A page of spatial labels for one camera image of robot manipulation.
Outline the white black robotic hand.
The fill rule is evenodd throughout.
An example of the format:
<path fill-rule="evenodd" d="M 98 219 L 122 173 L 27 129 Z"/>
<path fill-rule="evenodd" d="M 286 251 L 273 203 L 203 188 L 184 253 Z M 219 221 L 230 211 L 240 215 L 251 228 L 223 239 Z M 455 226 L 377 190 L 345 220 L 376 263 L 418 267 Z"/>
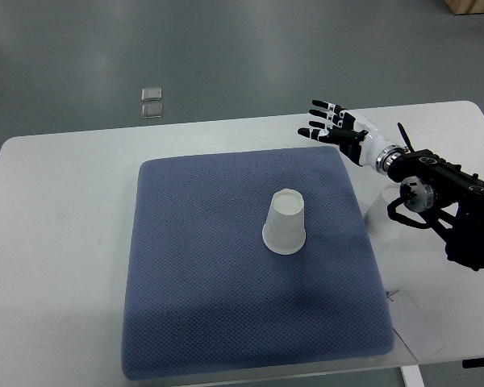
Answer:
<path fill-rule="evenodd" d="M 298 129 L 302 137 L 322 144 L 336 145 L 354 164 L 368 166 L 385 175 L 386 160 L 400 154 L 400 146 L 388 140 L 374 123 L 354 110 L 314 100 L 309 110 L 312 119 Z"/>

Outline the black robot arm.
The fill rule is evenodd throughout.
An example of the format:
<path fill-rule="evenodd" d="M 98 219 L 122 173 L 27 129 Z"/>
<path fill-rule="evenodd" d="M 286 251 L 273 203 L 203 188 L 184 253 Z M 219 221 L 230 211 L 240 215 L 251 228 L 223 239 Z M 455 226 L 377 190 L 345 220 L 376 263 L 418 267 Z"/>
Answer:
<path fill-rule="evenodd" d="M 386 162 L 387 176 L 400 184 L 399 197 L 387 206 L 388 217 L 434 230 L 445 242 L 449 261 L 484 269 L 484 181 L 427 149 L 414 150 L 403 125 L 398 129 L 408 152 Z"/>

